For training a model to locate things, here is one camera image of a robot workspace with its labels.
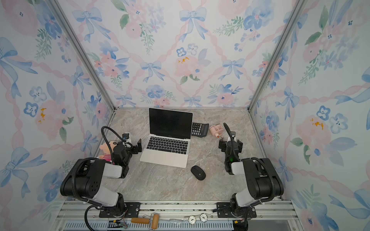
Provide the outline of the black wireless mouse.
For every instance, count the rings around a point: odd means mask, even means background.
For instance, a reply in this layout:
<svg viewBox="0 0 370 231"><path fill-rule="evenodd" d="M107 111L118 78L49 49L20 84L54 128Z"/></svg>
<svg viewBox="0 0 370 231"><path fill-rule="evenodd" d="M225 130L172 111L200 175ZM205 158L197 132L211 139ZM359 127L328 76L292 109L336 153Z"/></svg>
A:
<svg viewBox="0 0 370 231"><path fill-rule="evenodd" d="M203 181L205 178L206 178L206 173L204 172L204 170L202 168L200 168L199 166L193 166L191 168L191 173L194 175L194 177L199 180L199 181Z"/></svg>

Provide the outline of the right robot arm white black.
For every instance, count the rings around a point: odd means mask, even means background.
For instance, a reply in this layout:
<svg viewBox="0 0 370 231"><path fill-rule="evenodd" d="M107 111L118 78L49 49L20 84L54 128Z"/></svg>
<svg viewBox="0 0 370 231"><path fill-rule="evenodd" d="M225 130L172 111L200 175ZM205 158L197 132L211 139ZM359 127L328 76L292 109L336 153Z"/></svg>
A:
<svg viewBox="0 0 370 231"><path fill-rule="evenodd" d="M284 194L284 186L268 158L239 159L243 143L220 139L218 148L225 154L224 166L230 175L245 177L246 188L232 195L230 202L217 203L219 218L255 218L254 208Z"/></svg>

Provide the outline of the silver laptop black screen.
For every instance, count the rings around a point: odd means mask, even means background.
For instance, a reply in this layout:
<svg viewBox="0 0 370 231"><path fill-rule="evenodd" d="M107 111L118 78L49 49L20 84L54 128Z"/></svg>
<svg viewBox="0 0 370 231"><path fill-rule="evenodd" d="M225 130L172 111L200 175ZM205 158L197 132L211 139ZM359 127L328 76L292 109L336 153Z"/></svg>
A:
<svg viewBox="0 0 370 231"><path fill-rule="evenodd" d="M186 168L190 153L193 113L149 108L149 137L141 162Z"/></svg>

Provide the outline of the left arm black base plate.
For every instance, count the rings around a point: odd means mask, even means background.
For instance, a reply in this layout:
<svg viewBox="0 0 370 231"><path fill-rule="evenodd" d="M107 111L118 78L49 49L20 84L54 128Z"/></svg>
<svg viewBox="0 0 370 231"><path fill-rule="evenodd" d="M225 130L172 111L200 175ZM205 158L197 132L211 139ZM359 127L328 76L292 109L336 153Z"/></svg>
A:
<svg viewBox="0 0 370 231"><path fill-rule="evenodd" d="M114 207L102 207L99 218L137 218L140 206L140 202L124 202Z"/></svg>

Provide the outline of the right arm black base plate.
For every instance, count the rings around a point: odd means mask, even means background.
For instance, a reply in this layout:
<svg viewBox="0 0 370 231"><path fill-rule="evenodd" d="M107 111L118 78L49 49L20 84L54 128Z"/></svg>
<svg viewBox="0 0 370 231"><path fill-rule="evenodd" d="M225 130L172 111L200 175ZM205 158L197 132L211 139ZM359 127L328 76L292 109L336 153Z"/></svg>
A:
<svg viewBox="0 0 370 231"><path fill-rule="evenodd" d="M257 214L254 208L250 207L238 207L231 205L230 202L218 202L216 203L216 209L213 213L217 213L218 218L245 218L246 211L248 210L247 218L256 218Z"/></svg>

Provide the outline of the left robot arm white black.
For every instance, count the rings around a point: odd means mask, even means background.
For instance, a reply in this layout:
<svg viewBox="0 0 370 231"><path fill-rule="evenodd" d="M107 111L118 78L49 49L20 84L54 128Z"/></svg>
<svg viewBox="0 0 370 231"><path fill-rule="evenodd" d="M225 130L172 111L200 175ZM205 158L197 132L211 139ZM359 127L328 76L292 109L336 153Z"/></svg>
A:
<svg viewBox="0 0 370 231"><path fill-rule="evenodd" d="M61 195L93 205L100 218L137 218L141 203L125 202L121 193L102 185L102 179L124 179L133 155L142 152L142 141L110 141L100 145L98 158L79 159L63 180Z"/></svg>

